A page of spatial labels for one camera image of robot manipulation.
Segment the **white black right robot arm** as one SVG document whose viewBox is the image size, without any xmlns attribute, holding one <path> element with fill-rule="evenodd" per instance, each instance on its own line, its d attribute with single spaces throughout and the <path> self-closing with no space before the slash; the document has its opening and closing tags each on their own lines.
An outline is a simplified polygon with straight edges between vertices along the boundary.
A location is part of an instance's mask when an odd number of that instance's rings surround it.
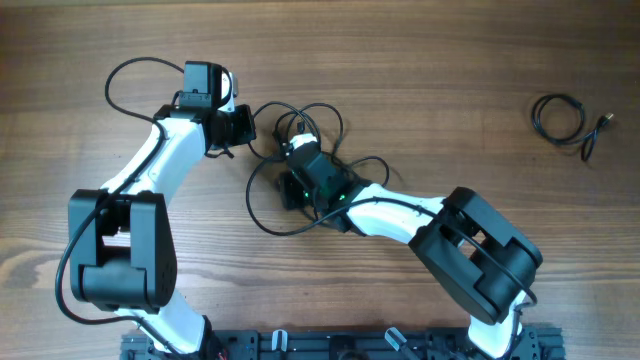
<svg viewBox="0 0 640 360">
<path fill-rule="evenodd" d="M 351 174 L 322 152 L 311 134 L 283 147 L 279 187 L 287 209 L 310 207 L 314 221 L 339 232 L 381 236 L 409 246 L 470 316 L 473 350 L 506 359 L 522 332 L 530 287 L 543 262 L 539 249 L 475 191 L 421 198 Z"/>
</svg>

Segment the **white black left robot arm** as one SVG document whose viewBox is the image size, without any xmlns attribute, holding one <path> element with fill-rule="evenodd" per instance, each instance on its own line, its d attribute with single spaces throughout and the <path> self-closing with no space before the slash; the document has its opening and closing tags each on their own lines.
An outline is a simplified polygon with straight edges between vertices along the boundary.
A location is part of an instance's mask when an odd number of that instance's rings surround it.
<svg viewBox="0 0 640 360">
<path fill-rule="evenodd" d="M 182 89 L 150 117 L 152 131 L 131 161 L 100 188 L 71 197 L 55 298 L 77 323 L 136 323 L 166 358 L 224 359 L 209 319 L 176 288 L 167 207 L 195 164 L 250 143 L 255 125 L 249 106 L 235 104 L 237 80 L 225 67 L 188 61 L 179 70 Z M 64 301 L 65 277 L 76 300 L 106 317 L 90 321 L 73 313 Z"/>
</svg>

